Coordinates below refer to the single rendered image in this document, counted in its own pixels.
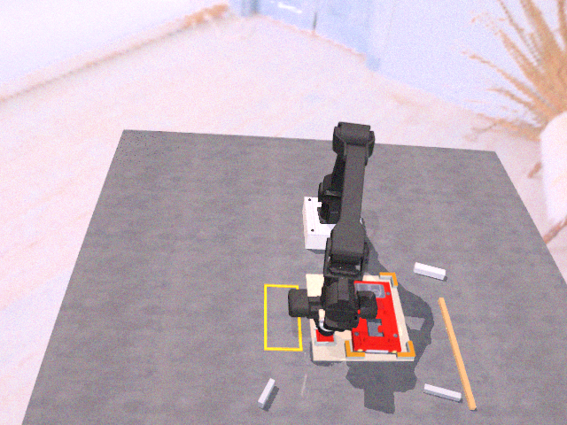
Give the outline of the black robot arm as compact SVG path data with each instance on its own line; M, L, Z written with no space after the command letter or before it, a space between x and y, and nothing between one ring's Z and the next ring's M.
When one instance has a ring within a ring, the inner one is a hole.
M355 282L368 272L369 246L361 224L365 166L372 155L374 131L369 125L339 122L332 147L338 154L332 174L324 176L318 189L321 224L336 224L327 237L323 277L326 285L323 326L337 332L357 328ZM330 259L329 259L330 257ZM329 261L329 262L328 262ZM361 261L361 271L356 269Z

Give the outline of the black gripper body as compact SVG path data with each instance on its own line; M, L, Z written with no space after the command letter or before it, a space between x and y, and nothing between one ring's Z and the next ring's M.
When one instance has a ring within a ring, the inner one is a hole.
M289 315L291 317L306 317L307 315L318 315L320 309L324 308L326 285L323 282L322 294L316 298L308 298L307 290L291 289L288 293ZM360 318L374 320L377 317L378 308L376 295L371 290L357 290L355 294L355 312Z

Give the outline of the grey rectangular bar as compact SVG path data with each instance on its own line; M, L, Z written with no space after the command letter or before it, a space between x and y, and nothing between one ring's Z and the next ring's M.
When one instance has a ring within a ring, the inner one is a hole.
M447 398L447 399L453 399L456 401L460 401L462 394L455 392L455 391L451 391L451 390L447 390L447 389L441 389L429 384L424 384L423 386L423 392L428 393L428 394L433 394L436 396L440 396L442 398Z

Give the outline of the orange long thin rod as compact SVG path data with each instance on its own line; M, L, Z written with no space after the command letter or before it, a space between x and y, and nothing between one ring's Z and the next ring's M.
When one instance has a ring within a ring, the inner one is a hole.
M463 361L462 361L462 356L460 354L458 345L456 343L457 341L456 341L456 337L455 337L455 334L454 334L454 330L453 330L452 324L451 324L449 317L448 317L449 314L448 314L448 310L447 310L445 300L444 300L443 297L440 297L438 299L438 301L439 301L439 307L440 307L440 310L442 312L444 322L446 324L445 327L446 327L447 334L448 334L448 337L449 337L449 340L450 340L450 344L453 348L454 359L455 359L456 365L457 365L458 370L459 370L459 376L461 378L462 386L464 388L464 394L465 394L465 397L466 397L467 402L469 404L469 410L475 410L476 405L475 405L475 402L473 400L474 398L473 398L472 391L471 391L471 388L470 388L470 385L469 385L469 379L468 379L468 376L466 375L464 365L463 365Z

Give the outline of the black wheel with white rim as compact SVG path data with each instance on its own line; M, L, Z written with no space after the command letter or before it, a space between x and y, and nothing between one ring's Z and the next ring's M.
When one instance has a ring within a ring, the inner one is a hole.
M319 328L318 328L319 333L323 336L333 336L336 331L325 329L323 326L323 321L324 321L324 317L321 318L319 321Z

